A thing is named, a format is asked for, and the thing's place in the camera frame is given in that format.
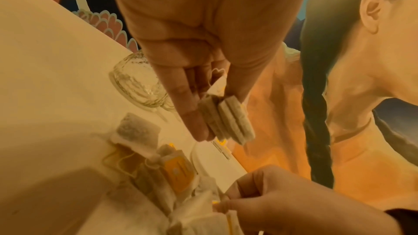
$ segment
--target neck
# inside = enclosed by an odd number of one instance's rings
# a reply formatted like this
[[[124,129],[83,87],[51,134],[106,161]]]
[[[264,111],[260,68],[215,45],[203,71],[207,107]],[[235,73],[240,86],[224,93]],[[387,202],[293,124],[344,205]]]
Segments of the neck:
[[[369,123],[372,110],[388,98],[373,74],[373,58],[363,47],[350,49],[330,72],[325,98],[332,138],[361,131]]]

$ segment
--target hand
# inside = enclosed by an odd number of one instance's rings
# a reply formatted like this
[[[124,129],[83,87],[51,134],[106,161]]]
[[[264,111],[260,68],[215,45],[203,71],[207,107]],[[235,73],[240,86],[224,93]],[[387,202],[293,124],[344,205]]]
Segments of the hand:
[[[396,220],[276,166],[238,179],[229,200],[214,206],[236,210],[243,231],[294,235],[401,235]]]
[[[231,63],[225,94],[243,102],[274,56],[303,0],[117,0],[193,137],[214,135],[197,110],[212,69]]]

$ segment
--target ear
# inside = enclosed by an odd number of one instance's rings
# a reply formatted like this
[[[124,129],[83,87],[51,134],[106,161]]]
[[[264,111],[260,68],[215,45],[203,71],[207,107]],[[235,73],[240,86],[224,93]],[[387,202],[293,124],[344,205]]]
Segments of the ear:
[[[379,31],[384,0],[361,0],[360,18],[363,26],[372,34]]]

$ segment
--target painted flower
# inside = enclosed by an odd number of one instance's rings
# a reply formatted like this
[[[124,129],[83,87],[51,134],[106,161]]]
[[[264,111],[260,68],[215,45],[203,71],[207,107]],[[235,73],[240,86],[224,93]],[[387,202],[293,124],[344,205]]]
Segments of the painted flower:
[[[138,49],[138,43],[131,38],[128,41],[126,32],[122,30],[123,24],[122,21],[118,20],[116,14],[110,14],[109,11],[104,10],[100,13],[93,13],[90,11],[79,10],[73,12],[81,19],[94,26],[99,31],[103,32],[113,40],[115,40],[120,45],[129,49],[131,52],[136,53]]]

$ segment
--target black sleeve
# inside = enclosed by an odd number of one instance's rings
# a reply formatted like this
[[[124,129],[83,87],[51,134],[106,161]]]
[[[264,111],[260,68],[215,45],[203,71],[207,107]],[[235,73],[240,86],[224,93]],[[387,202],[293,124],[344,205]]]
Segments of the black sleeve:
[[[398,221],[404,235],[418,235],[418,211],[391,209],[386,213]]]

